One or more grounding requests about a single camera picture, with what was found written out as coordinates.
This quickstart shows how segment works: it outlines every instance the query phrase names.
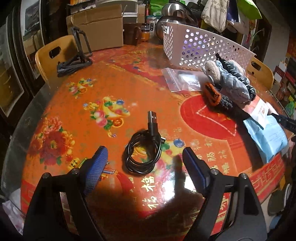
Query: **orange tablecloth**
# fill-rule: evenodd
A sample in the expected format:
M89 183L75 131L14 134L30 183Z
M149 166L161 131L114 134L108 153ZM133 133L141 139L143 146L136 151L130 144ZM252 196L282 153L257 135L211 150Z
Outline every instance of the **orange tablecloth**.
M109 162L87 202L111 240L182 240L203 200L175 158L186 146L224 174L247 173L260 202L276 187L284 173L280 155L263 166L243 123L210 111L199 92L171 93L161 73L170 66L162 46L143 43L97 51L92 59L93 65L61 85L35 130L23 170L24 212L44 172L65 174L100 145L108 148ZM281 113L266 89L250 80L258 95ZM167 142L156 169L136 176L124 170L121 156L132 134L147 128L149 110L157 113ZM134 158L145 160L145 151L138 148ZM213 233L222 227L228 202L225 194Z

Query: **blue paper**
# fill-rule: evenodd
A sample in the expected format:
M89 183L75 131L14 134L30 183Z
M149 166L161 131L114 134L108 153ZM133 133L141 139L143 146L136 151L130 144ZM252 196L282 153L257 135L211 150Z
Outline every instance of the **blue paper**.
M267 116L268 124L261 129L252 118L244 120L244 125L255 141L264 164L269 163L273 157L288 145L285 132L272 115Z

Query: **cardboard box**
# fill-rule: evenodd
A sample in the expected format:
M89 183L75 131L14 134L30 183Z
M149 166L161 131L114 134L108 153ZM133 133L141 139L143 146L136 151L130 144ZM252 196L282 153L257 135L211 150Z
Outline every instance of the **cardboard box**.
M138 5L138 23L145 23L145 4Z
M23 44L28 56L43 47L41 31L38 30L36 34L25 40Z
M92 51L123 46L120 4L78 12L68 16L66 21L68 34L72 34L73 26L86 33ZM83 51L88 52L84 38L80 39Z

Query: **blue gripper pad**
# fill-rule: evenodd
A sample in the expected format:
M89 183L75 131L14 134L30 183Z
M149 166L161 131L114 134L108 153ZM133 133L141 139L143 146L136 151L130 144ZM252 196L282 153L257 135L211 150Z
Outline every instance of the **blue gripper pad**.
M81 166L81 170L85 170L85 189L84 194L87 196L94 190L98 180L105 168L108 161L108 149L104 146L100 146L95 152L93 157L86 160Z
M190 147L184 148L182 159L196 191L206 196L210 185L210 168L203 160L197 158Z

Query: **chair handle hole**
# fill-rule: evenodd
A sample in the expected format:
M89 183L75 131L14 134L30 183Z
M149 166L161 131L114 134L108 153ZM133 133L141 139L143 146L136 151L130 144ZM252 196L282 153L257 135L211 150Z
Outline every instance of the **chair handle hole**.
M52 50L49 51L49 56L50 56L50 58L54 58L60 52L61 52L61 48L59 46L58 47L55 47L54 49L52 49Z
M258 71L261 69L261 66L254 61L251 62L251 65Z

